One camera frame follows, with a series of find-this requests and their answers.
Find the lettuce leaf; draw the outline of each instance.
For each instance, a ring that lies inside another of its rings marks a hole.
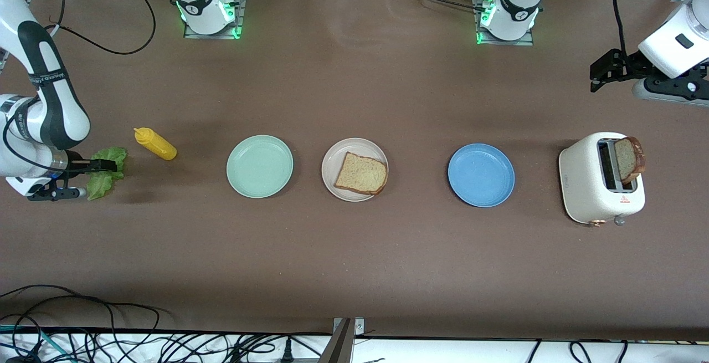
[[[116,161],[117,171],[96,172],[89,174],[91,179],[89,179],[89,183],[86,184],[86,198],[89,201],[106,196],[106,192],[114,186],[114,180],[124,178],[124,160],[126,159],[127,154],[129,154],[129,152],[125,148],[111,147],[109,149],[102,149],[91,156],[91,159],[108,159],[109,161]]]

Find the metal mounting plate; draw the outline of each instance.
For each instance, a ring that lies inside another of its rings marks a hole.
[[[340,324],[340,321],[342,321],[342,318],[335,318],[332,321],[332,332],[335,332],[337,330],[337,325]],[[362,335],[364,334],[364,318],[354,318],[354,333],[355,335]]]

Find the blue plate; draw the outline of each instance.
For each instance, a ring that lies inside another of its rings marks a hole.
[[[493,207],[512,194],[515,171],[497,148],[468,144],[450,159],[448,181],[461,200],[476,207]]]

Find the plate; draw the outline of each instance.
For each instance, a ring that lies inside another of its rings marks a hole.
[[[382,151],[377,144],[366,139],[352,138],[338,141],[327,150],[325,158],[322,159],[322,181],[325,183],[330,193],[341,200],[349,202],[367,201],[374,196],[335,188],[337,176],[340,175],[340,169],[342,169],[345,154],[348,153],[348,151],[359,156],[368,156],[369,158],[374,158],[382,162],[387,167],[388,173],[389,164],[387,162],[387,156],[384,155],[384,151]]]
[[[493,207],[512,194],[515,171],[497,148],[468,144],[450,159],[448,181],[461,200],[476,207]]]
[[[286,186],[291,174],[291,150],[280,139],[264,134],[238,143],[226,162],[229,184],[250,198],[273,196]]]

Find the white plate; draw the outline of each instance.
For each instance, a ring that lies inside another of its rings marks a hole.
[[[330,193],[341,200],[349,202],[366,201],[374,196],[335,188],[337,176],[340,175],[342,163],[345,161],[345,154],[348,152],[359,156],[368,156],[369,158],[374,158],[382,162],[387,167],[388,173],[389,164],[387,163],[387,156],[384,155],[384,151],[382,151],[377,144],[365,139],[352,138],[335,143],[334,146],[327,150],[325,158],[322,159],[322,181],[325,183],[327,189],[330,190]]]

